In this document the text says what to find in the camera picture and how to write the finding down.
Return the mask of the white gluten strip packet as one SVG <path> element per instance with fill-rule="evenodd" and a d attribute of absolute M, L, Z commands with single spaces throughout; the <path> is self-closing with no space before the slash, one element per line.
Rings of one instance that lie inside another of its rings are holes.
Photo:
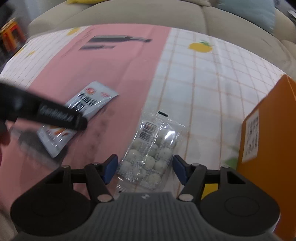
<path fill-rule="evenodd" d="M 116 91 L 93 81 L 66 102 L 65 108 L 42 104 L 39 114 L 51 123 L 42 126 L 37 134 L 49 155 L 58 156 L 76 133 L 85 130 L 88 121 L 116 96 Z"/>

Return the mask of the clear white ball candy packet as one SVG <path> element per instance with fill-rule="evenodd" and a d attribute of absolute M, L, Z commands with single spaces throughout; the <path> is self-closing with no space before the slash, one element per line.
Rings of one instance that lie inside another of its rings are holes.
<path fill-rule="evenodd" d="M 185 129 L 161 111 L 143 113 L 135 136 L 118 165 L 118 190 L 162 190 Z"/>

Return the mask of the orange stool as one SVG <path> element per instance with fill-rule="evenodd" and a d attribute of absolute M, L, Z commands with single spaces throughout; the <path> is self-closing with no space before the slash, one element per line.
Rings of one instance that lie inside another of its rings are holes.
<path fill-rule="evenodd" d="M 9 20 L 1 28 L 1 38 L 8 52 L 16 52 L 18 44 L 25 44 L 25 36 L 16 18 Z"/>

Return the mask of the orange cardboard box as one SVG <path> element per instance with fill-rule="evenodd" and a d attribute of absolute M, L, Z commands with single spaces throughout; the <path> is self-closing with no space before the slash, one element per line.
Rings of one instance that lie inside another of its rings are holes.
<path fill-rule="evenodd" d="M 236 168 L 276 200 L 275 234 L 295 239 L 295 81 L 283 75 L 244 119 Z"/>

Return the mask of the patterned tablecloth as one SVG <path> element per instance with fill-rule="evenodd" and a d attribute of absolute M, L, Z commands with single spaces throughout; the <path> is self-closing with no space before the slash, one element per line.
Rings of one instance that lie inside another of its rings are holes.
<path fill-rule="evenodd" d="M 1 82 L 65 105 L 93 81 L 118 93 L 65 145 L 60 164 L 80 169 L 116 154 L 121 161 L 143 113 L 162 111 L 186 127 L 175 154 L 218 170 L 238 161 L 244 119 L 285 73 L 238 45 L 154 25 L 106 24 L 31 39 Z M 44 124 L 9 123 L 1 209 L 56 168 L 30 135 Z"/>

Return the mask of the beige sofa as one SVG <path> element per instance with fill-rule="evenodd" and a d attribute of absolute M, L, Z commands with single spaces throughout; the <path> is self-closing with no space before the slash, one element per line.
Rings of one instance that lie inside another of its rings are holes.
<path fill-rule="evenodd" d="M 191 30 L 247 49 L 295 78 L 295 24 L 275 10 L 272 33 L 217 8 L 217 1 L 63 2 L 29 24 L 29 36 L 96 24 L 136 23 Z"/>

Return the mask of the light blue cushion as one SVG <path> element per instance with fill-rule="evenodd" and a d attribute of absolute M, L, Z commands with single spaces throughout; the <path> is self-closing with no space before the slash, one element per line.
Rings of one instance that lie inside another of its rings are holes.
<path fill-rule="evenodd" d="M 275 27 L 274 1 L 269 0 L 224 0 L 217 8 L 237 15 L 273 34 Z"/>

